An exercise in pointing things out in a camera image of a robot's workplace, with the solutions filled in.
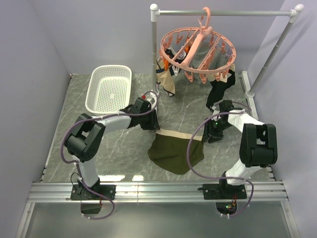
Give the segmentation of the olive green underwear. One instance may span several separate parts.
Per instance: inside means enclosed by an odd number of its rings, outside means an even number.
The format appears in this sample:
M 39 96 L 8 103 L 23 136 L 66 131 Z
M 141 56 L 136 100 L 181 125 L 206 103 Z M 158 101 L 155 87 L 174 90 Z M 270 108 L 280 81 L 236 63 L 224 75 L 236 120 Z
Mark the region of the olive green underwear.
M 190 171 L 187 163 L 187 146 L 191 137 L 191 134 L 174 130 L 156 131 L 155 139 L 148 150 L 149 159 L 171 173 L 187 173 Z

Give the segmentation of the black underwear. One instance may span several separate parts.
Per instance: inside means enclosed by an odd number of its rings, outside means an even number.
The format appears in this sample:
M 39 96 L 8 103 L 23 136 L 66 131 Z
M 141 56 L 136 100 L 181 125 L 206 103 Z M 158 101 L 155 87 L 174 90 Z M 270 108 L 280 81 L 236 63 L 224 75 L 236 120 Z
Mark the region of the black underwear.
M 208 76 L 208 81 L 210 82 L 212 89 L 208 95 L 206 107 L 213 112 L 215 104 L 222 100 L 225 91 L 236 82 L 235 64 L 231 65 L 228 74 L 225 77 L 221 76 L 219 81 L 217 81 L 212 74 Z

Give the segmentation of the pink round clip hanger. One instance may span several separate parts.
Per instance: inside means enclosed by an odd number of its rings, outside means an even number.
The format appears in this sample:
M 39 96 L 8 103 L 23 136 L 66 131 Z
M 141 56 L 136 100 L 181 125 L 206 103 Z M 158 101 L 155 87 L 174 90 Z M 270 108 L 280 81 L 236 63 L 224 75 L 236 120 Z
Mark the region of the pink round clip hanger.
M 234 45 L 210 25 L 211 11 L 198 20 L 198 27 L 183 27 L 168 32 L 161 40 L 159 57 L 165 70 L 171 65 L 174 74 L 183 72 L 192 82 L 195 78 L 205 84 L 209 75 L 217 81 L 225 77 L 236 60 Z

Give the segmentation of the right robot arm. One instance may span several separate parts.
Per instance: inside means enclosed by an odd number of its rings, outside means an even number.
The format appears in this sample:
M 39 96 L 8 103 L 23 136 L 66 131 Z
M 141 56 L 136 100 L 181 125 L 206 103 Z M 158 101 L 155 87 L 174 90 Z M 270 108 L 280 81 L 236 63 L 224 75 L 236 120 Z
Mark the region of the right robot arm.
M 235 127 L 241 135 L 239 160 L 222 175 L 218 192 L 224 198 L 230 198 L 244 182 L 261 168 L 277 161 L 276 127 L 265 124 L 250 116 L 243 108 L 235 107 L 231 100 L 219 103 L 219 112 L 215 119 L 204 125 L 203 142 L 214 143 L 223 139 L 223 132 Z

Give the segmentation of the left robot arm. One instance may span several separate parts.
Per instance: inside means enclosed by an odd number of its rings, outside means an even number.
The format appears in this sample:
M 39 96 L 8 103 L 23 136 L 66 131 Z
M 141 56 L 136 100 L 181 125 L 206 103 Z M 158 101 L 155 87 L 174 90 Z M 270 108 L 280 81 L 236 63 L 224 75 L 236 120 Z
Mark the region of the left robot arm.
M 159 130 L 157 99 L 142 96 L 133 104 L 112 115 L 91 117 L 81 114 L 63 139 L 63 148 L 72 156 L 78 173 L 78 186 L 88 199 L 101 192 L 94 157 L 105 134 L 140 126 L 143 130 Z

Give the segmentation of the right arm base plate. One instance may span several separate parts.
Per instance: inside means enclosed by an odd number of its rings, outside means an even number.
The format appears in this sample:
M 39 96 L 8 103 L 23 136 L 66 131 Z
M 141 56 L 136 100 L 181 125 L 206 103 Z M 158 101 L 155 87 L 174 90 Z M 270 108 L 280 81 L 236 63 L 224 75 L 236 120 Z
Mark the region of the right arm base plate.
M 198 188 L 203 192 L 204 200 L 246 199 L 244 185 L 229 185 L 220 183 L 205 183 Z

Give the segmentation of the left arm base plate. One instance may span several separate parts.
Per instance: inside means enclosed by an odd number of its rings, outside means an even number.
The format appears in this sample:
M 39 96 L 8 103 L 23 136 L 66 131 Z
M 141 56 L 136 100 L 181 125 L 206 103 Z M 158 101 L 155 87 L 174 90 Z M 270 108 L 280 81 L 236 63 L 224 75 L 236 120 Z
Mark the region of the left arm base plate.
M 94 192 L 114 200 L 116 186 L 113 184 L 97 184 L 90 188 Z M 99 195 L 89 192 L 81 183 L 74 184 L 70 195 L 70 200 L 100 200 Z

